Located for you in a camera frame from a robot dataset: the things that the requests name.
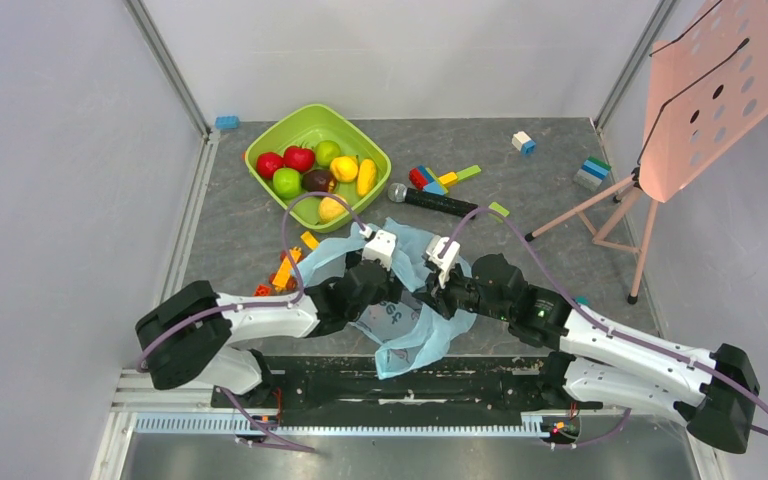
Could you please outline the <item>yellow fake banana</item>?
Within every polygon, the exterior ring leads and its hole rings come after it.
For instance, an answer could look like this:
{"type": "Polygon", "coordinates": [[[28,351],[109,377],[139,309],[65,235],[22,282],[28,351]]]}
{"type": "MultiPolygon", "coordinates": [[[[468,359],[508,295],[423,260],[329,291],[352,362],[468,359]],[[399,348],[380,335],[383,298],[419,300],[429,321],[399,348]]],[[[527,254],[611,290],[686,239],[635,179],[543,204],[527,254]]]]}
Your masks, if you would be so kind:
{"type": "Polygon", "coordinates": [[[364,159],[359,164],[356,177],[356,193],[360,198],[368,195],[378,181],[378,168],[376,163],[370,159],[364,159]]]}

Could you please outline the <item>yellow fake pear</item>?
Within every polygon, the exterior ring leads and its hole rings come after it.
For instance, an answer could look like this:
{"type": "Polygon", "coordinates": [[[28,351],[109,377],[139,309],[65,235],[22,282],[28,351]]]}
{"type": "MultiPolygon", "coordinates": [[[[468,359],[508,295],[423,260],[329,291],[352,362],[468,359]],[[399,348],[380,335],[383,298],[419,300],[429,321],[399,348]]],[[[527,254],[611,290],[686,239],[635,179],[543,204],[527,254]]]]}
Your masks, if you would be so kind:
{"type": "Polygon", "coordinates": [[[336,181],[351,183],[359,174],[358,159],[356,156],[348,155],[335,157],[329,165],[329,170],[336,181]]]}

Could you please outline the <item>red fake tomato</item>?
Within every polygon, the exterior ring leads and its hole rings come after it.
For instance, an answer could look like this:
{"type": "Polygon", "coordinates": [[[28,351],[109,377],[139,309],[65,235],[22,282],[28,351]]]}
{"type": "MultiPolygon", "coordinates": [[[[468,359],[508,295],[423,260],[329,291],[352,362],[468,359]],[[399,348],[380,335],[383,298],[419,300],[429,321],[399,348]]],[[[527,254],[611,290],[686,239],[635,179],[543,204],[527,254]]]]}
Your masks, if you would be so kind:
{"type": "Polygon", "coordinates": [[[304,174],[310,171],[316,164],[316,155],[310,148],[291,145],[285,149],[283,160],[287,168],[304,174]]]}

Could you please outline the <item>yellow green fake mango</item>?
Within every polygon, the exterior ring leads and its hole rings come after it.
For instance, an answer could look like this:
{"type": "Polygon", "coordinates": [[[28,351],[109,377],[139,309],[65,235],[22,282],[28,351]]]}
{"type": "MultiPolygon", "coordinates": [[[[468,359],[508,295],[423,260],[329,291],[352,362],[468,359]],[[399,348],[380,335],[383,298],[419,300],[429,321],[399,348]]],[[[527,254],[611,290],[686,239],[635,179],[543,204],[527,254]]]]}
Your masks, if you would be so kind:
{"type": "Polygon", "coordinates": [[[314,148],[315,162],[319,167],[329,168],[335,158],[343,155],[340,145],[333,140],[322,140],[314,148]]]}

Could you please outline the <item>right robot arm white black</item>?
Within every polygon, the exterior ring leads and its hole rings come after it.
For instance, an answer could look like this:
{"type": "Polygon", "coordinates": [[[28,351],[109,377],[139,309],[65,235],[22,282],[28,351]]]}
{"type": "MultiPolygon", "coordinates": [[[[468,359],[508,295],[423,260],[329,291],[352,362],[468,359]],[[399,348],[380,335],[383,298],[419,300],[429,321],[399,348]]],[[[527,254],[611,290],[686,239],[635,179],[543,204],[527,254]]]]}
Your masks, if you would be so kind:
{"type": "Polygon", "coordinates": [[[506,323],[521,342],[551,353],[537,392],[551,408],[569,402],[617,405],[684,426],[708,446],[746,452],[760,385],[746,352],[671,343],[614,322],[559,293],[529,284],[501,254],[487,254],[466,274],[428,254],[430,269],[415,298],[445,319],[475,313],[506,323]]]}

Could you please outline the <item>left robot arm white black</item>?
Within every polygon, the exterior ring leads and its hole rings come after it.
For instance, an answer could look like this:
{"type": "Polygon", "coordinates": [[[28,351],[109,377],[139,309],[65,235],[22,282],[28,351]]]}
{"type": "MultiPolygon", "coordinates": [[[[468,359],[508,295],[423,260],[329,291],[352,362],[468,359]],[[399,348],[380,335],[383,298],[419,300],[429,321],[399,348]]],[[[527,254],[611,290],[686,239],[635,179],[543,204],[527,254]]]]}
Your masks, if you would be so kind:
{"type": "Polygon", "coordinates": [[[237,350],[235,344],[331,335],[369,306],[399,299],[403,289],[379,262],[361,259],[341,276],[283,296],[234,296],[215,291],[206,280],[194,281],[137,321],[137,367],[157,390],[200,381],[262,407],[273,397],[274,381],[261,354],[237,350]]]}

